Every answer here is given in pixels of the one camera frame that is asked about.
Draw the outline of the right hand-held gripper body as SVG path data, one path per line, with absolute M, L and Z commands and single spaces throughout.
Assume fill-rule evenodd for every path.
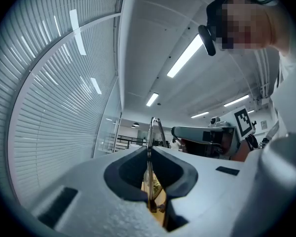
M 253 146 L 253 125 L 245 106 L 236 108 L 221 117 L 213 117 L 203 132 L 202 143 L 220 157 L 233 157 L 243 141 L 249 151 Z

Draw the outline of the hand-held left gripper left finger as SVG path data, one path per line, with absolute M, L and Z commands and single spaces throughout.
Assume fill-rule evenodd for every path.
M 165 236 L 141 189 L 146 169 L 143 147 L 85 161 L 46 187 L 31 213 L 50 236 Z

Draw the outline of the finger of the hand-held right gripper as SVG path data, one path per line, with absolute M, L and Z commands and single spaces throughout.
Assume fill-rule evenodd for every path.
M 171 129 L 173 136 L 193 142 L 202 142 L 203 132 L 202 127 L 175 126 Z

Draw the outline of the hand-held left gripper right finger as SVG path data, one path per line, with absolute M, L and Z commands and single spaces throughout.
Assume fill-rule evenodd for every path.
M 238 213 L 230 191 L 242 163 L 153 147 L 152 168 L 166 194 L 162 226 L 152 223 L 152 237 L 230 237 Z

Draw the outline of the person's right hand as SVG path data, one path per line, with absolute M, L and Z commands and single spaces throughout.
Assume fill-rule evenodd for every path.
M 181 140 L 182 145 L 183 145 L 183 152 L 192 154 L 192 155 L 197 155 L 197 156 L 206 156 L 206 145 L 205 144 L 200 144 L 196 142 L 192 142 L 186 139 Z

